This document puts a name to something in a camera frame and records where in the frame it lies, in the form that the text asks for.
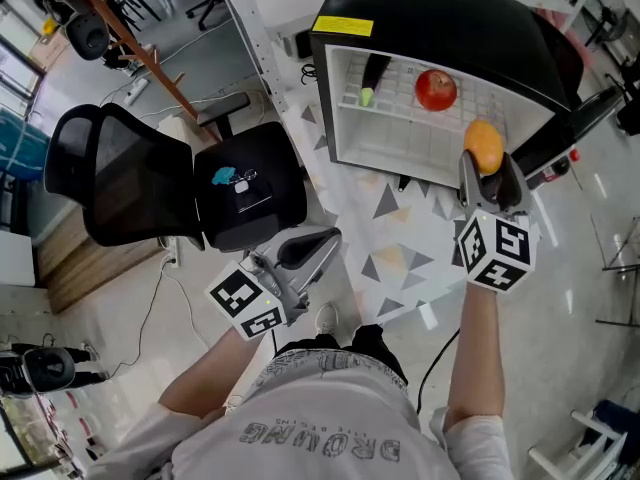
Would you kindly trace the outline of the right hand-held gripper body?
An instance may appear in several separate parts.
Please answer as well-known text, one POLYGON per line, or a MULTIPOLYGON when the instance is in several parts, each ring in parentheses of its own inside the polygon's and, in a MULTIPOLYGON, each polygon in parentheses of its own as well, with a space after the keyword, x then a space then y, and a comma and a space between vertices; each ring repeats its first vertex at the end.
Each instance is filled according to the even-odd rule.
POLYGON ((501 208, 499 189, 483 186, 483 194, 482 207, 464 208, 457 253, 469 282, 508 293, 535 268, 536 245, 528 217, 531 192, 529 208, 501 208))

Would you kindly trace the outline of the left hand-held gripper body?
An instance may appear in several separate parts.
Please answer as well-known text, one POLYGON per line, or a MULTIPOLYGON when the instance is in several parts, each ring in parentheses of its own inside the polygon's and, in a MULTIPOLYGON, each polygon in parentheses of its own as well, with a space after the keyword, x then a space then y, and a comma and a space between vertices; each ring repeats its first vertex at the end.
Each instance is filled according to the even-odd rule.
POLYGON ((230 262, 205 290, 243 339, 290 326, 307 312, 309 263, 252 251, 230 262))

